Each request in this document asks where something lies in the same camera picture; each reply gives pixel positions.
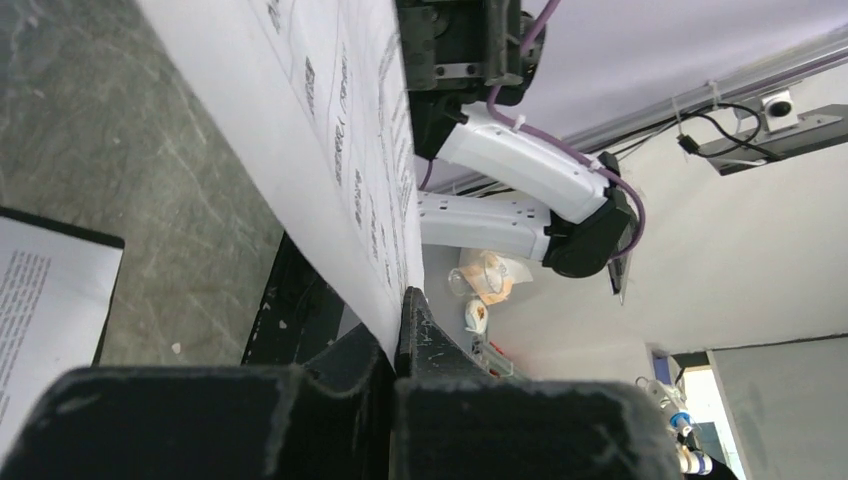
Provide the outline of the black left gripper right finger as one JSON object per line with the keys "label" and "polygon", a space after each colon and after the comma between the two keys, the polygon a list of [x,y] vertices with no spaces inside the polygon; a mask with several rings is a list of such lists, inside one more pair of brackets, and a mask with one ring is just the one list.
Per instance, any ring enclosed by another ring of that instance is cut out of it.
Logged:
{"label": "black left gripper right finger", "polygon": [[677,479],[673,439],[638,388],[498,379],[404,296],[395,360],[398,479]]}

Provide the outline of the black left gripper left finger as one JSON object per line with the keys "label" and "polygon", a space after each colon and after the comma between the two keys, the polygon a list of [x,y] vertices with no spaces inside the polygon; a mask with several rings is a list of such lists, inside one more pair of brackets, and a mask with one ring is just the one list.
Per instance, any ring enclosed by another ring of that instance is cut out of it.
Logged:
{"label": "black left gripper left finger", "polygon": [[89,367],[40,397],[5,479],[382,479],[395,372],[363,327],[287,366]]}

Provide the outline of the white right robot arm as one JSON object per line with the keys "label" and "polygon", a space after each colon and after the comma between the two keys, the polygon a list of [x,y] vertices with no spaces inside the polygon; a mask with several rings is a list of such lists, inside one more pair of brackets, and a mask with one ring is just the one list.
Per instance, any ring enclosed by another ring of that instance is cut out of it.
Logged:
{"label": "white right robot arm", "polygon": [[607,272],[616,286],[644,232],[644,206],[617,158],[590,156],[508,116],[531,86],[557,3],[400,1],[397,19],[416,156],[441,160],[518,192],[423,192],[428,245],[492,250],[572,279]]}

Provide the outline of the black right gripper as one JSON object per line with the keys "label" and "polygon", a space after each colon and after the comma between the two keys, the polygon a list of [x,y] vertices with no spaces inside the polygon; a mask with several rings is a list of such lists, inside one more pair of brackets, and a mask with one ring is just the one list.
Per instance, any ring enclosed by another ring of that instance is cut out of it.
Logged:
{"label": "black right gripper", "polygon": [[398,1],[408,96],[413,105],[486,101],[515,106],[538,69],[546,27],[527,51],[537,18],[520,1]]}

